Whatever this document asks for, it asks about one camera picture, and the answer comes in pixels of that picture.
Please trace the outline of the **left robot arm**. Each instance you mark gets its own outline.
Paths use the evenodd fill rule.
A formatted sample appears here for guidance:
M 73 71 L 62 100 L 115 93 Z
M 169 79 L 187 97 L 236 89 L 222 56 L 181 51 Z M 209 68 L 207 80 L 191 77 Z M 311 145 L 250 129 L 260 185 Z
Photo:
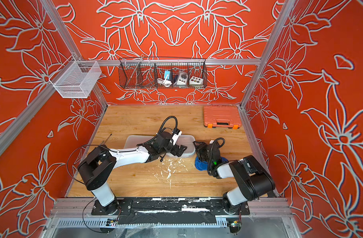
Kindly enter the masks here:
M 181 131 L 159 132 L 152 139 L 129 149 L 113 150 L 105 145 L 99 145 L 80 162 L 78 173 L 87 190 L 92 192 L 102 208 L 116 211 L 118 209 L 116 196 L 108 185 L 111 172 L 130 164 L 150 163 L 168 153 L 181 157 L 187 150 L 187 146 L 177 144 L 181 134 Z

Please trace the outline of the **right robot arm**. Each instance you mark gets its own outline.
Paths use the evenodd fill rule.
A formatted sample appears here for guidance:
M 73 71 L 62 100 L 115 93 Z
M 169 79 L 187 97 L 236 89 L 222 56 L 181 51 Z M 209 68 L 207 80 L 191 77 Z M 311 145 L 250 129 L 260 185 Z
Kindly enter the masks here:
M 220 148 L 224 144 L 223 138 L 211 141 L 210 144 L 193 142 L 196 152 L 195 167 L 200 171 L 207 171 L 209 176 L 216 179 L 235 179 L 237 187 L 223 194 L 223 209 L 233 213 L 243 203 L 273 192 L 275 182 L 253 155 L 233 161 L 222 157 Z

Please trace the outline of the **blue cleaning cloth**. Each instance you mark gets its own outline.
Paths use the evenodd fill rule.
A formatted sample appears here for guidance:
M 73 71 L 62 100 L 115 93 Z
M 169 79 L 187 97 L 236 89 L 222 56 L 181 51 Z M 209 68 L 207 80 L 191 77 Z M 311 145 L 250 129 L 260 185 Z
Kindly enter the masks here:
M 216 171 L 217 168 L 223 164 L 228 163 L 228 159 L 226 159 L 225 157 L 220 157 L 218 159 L 208 159 L 208 160 L 200 160 L 199 157 L 196 157 L 195 159 L 195 168 L 198 169 L 199 171 L 208 171 L 209 168 L 208 166 L 210 165 L 210 170 L 212 171 Z

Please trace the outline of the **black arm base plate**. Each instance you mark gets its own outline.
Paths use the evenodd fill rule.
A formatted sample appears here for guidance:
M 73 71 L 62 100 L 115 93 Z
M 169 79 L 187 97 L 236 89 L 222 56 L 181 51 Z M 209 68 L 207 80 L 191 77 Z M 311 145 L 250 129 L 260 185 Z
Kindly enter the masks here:
M 210 215 L 250 215 L 247 202 L 229 208 L 229 203 L 222 198 L 214 197 L 169 197 L 169 198 L 116 198 L 116 205 L 103 207 L 95 201 L 91 214 L 102 215 L 130 215 L 141 213 L 172 213 L 172 212 L 203 212 Z

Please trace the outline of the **clear lunch box with lid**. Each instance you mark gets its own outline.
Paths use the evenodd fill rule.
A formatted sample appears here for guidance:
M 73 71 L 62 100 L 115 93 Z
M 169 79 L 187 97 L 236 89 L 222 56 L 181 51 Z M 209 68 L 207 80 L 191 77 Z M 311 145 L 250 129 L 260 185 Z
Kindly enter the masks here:
M 195 154 L 195 147 L 193 142 L 195 141 L 195 138 L 192 135 L 181 135 L 177 142 L 176 145 L 180 146 L 186 146 L 187 149 L 185 150 L 185 152 L 181 155 L 181 156 L 176 156 L 173 155 L 171 153 L 167 153 L 166 155 L 171 157 L 171 158 L 188 158 L 191 157 Z

